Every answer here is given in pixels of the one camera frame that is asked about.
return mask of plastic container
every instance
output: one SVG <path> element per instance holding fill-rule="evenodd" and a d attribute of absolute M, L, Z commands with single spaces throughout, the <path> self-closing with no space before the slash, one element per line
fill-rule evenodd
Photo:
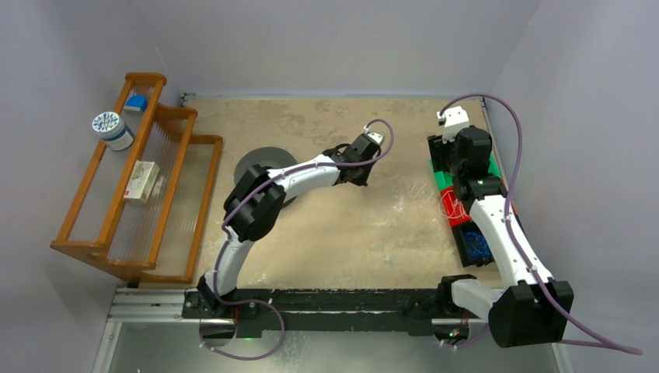
<path fill-rule="evenodd" d="M 108 148 L 118 152 L 133 144 L 135 135 L 119 114 L 113 111 L 101 113 L 92 121 L 92 129 Z"/>

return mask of jar lid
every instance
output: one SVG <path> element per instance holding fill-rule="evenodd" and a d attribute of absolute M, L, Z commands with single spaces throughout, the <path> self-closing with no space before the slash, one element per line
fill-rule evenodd
<path fill-rule="evenodd" d="M 115 129 L 120 122 L 121 118 L 119 117 L 119 114 L 113 111 L 106 111 L 94 118 L 94 121 L 92 121 L 92 129 L 101 133 L 109 132 Z"/>

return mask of blue object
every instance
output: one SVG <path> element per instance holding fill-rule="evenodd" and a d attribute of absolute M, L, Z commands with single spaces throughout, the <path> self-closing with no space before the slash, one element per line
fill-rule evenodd
<path fill-rule="evenodd" d="M 485 237 L 479 232 L 465 233 L 469 257 L 472 259 L 493 259 L 490 246 L 487 245 Z"/>
<path fill-rule="evenodd" d="M 124 105 L 124 113 L 126 114 L 143 114 L 148 106 L 146 97 L 142 95 L 132 96 Z"/>

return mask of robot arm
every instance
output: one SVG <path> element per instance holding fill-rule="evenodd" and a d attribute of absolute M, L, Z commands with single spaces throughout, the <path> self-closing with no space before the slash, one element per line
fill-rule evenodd
<path fill-rule="evenodd" d="M 563 338 L 567 320 L 539 289 L 518 248 L 508 234 L 506 220 L 521 250 L 531 260 L 539 278 L 564 309 L 570 311 L 574 293 L 566 281 L 554 280 L 528 243 L 517 218 L 504 216 L 507 190 L 501 179 L 488 172 L 492 139 L 469 125 L 460 106 L 438 113 L 442 136 L 430 136 L 434 171 L 452 175 L 455 196 L 480 229 L 499 267 L 503 290 L 481 284 L 474 276 L 442 278 L 440 290 L 449 308 L 468 309 L 490 324 L 492 337 L 500 347 L 552 343 Z"/>
<path fill-rule="evenodd" d="M 381 152 L 384 140 L 383 134 L 365 130 L 352 144 L 327 149 L 308 162 L 285 169 L 250 167 L 224 204 L 227 215 L 264 181 L 276 181 L 250 200 L 227 224 L 229 234 L 225 235 L 223 245 L 226 241 L 228 245 L 223 253 L 218 254 L 221 258 L 217 281 L 213 280 L 215 273 L 214 268 L 211 268 L 197 286 L 200 293 L 205 295 L 206 302 L 214 304 L 215 291 L 222 296 L 236 288 L 240 269 L 254 242 L 262 239 L 274 227 L 284 202 L 310 190 L 339 183 L 366 186 L 373 164 L 358 167 L 345 165 L 373 159 Z"/>

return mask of white box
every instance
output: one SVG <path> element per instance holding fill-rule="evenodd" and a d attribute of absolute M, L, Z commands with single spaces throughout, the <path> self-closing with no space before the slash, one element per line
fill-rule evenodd
<path fill-rule="evenodd" d="M 131 178 L 128 180 L 124 199 L 145 204 L 151 194 L 159 170 L 160 168 L 155 162 L 137 161 L 133 167 Z"/>

